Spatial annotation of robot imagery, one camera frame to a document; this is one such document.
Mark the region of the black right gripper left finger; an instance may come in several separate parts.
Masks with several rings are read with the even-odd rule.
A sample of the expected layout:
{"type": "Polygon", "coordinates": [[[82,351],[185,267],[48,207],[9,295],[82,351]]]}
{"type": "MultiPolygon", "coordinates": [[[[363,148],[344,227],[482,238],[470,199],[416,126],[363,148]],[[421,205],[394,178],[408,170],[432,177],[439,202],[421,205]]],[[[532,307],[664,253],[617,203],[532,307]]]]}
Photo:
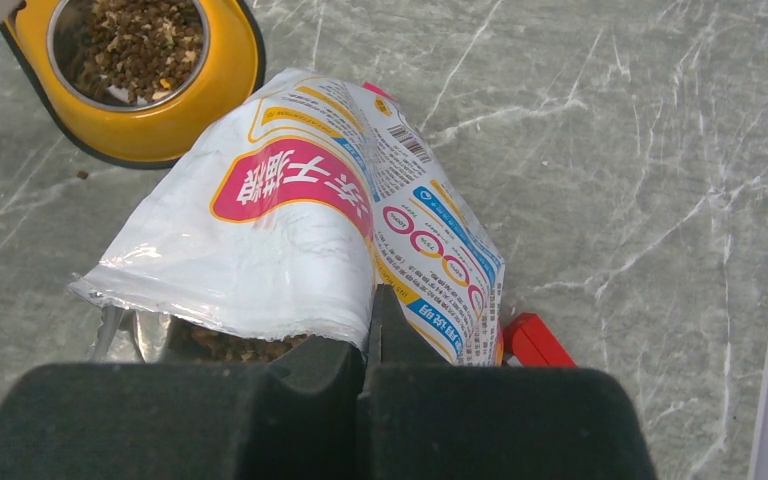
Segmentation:
{"type": "Polygon", "coordinates": [[[51,364],[0,406],[0,479],[349,479],[360,352],[268,364],[51,364]]]}

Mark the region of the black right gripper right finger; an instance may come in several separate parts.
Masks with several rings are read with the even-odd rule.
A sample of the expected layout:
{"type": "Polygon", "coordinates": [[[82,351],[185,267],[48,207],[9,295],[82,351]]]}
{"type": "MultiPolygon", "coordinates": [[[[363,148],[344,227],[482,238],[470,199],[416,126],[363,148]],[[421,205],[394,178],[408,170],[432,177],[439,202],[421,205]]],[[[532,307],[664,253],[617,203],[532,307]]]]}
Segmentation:
{"type": "Polygon", "coordinates": [[[592,369],[444,360],[377,287],[364,382],[368,479],[652,479],[637,414],[592,369]]]}

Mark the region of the cat food bag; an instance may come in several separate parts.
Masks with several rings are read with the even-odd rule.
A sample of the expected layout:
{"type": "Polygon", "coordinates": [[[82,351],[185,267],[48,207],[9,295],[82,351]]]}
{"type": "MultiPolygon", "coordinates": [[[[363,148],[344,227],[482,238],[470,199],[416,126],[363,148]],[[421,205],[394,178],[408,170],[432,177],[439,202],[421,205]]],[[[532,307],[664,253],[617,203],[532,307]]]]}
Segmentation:
{"type": "Polygon", "coordinates": [[[241,338],[363,347],[385,284],[446,361],[497,366],[504,272],[393,98],[287,69],[201,134],[71,288],[241,338]]]}

